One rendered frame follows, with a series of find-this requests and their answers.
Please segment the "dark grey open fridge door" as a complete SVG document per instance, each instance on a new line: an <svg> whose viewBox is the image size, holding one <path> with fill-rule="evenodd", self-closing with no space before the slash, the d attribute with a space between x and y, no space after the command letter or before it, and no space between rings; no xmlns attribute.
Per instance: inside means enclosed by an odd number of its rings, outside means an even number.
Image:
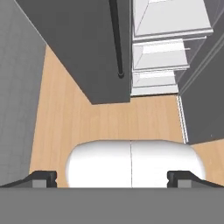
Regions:
<svg viewBox="0 0 224 224"><path fill-rule="evenodd" d="M187 40L190 67L176 72L187 144L224 139L224 0L204 0L213 33Z"/></svg>

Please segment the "white rounded object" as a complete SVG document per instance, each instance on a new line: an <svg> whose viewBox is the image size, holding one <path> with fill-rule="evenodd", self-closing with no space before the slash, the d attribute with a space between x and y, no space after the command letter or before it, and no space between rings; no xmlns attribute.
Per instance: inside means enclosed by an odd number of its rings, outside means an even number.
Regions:
<svg viewBox="0 0 224 224"><path fill-rule="evenodd" d="M194 148L167 140L80 143L67 158L65 175L71 188L165 188L168 171L206 177L206 168Z"/></svg>

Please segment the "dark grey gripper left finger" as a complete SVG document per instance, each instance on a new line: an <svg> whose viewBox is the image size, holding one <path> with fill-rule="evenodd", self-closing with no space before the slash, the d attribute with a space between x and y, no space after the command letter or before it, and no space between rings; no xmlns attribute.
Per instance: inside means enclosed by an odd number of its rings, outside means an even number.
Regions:
<svg viewBox="0 0 224 224"><path fill-rule="evenodd" d="M23 179L0 185L0 188L56 188L56 179L56 171L34 171Z"/></svg>

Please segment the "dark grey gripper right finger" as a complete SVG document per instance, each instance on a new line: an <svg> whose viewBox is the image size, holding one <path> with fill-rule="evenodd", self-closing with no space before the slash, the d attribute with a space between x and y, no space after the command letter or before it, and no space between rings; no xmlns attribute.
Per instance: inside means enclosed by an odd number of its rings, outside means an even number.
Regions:
<svg viewBox="0 0 224 224"><path fill-rule="evenodd" d="M224 188L224 185L203 180L190 171L168 171L168 188Z"/></svg>

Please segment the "white fridge shelf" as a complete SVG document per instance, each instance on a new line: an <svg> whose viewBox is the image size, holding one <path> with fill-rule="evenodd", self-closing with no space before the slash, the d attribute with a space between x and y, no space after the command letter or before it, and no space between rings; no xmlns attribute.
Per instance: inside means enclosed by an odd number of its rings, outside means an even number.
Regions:
<svg viewBox="0 0 224 224"><path fill-rule="evenodd" d="M133 0L133 18L135 41L214 32L204 0Z"/></svg>
<svg viewBox="0 0 224 224"><path fill-rule="evenodd" d="M168 95L179 91L172 70L133 73L131 95Z"/></svg>
<svg viewBox="0 0 224 224"><path fill-rule="evenodd" d="M134 71L189 67L182 38L135 43L132 50Z"/></svg>

